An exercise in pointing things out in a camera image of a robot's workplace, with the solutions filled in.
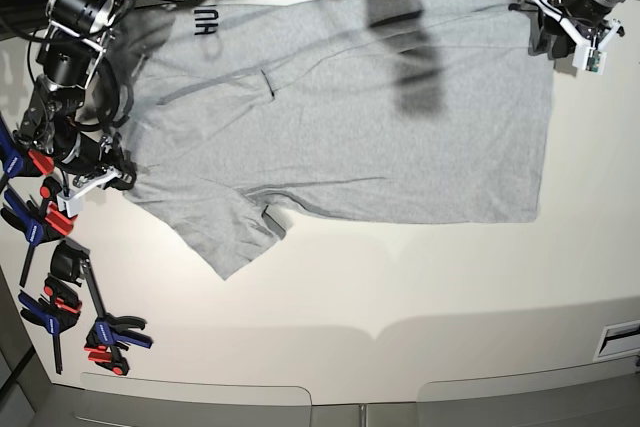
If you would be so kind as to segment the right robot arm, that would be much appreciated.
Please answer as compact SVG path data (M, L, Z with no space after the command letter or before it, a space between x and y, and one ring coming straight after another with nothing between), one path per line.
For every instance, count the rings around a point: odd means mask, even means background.
M13 140L73 175L77 187L125 191L136 180L116 131L126 119L107 55L132 7L133 0L48 0L44 35L20 35L39 44L42 72Z

